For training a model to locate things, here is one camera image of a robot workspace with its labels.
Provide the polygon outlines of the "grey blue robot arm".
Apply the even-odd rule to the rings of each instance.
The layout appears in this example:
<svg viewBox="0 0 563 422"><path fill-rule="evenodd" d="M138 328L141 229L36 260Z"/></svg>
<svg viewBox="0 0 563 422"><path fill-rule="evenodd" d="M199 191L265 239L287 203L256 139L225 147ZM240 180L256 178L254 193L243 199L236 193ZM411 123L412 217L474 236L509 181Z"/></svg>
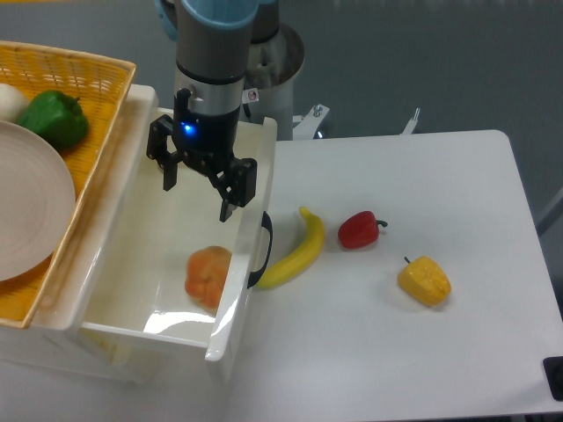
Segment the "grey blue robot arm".
<svg viewBox="0 0 563 422"><path fill-rule="evenodd" d="M237 158L238 129L251 46L279 31L276 1L159 1L175 28L176 73L171 116L150 124L146 155L177 183L179 164L209 179L222 198L220 219L254 197L258 164Z"/></svg>

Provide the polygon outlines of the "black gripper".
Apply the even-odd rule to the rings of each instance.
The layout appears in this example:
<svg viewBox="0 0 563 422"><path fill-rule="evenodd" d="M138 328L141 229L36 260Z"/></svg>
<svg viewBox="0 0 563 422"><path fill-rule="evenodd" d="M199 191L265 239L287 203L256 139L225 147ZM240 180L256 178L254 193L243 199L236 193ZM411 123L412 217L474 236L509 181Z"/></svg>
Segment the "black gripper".
<svg viewBox="0 0 563 422"><path fill-rule="evenodd" d="M238 109L206 115L195 110L194 102L192 90L177 91L173 115L150 123L146 155L163 171L166 192L177 184L179 164L206 177L222 198L219 220L227 222L254 198L258 164L234 155Z"/></svg>

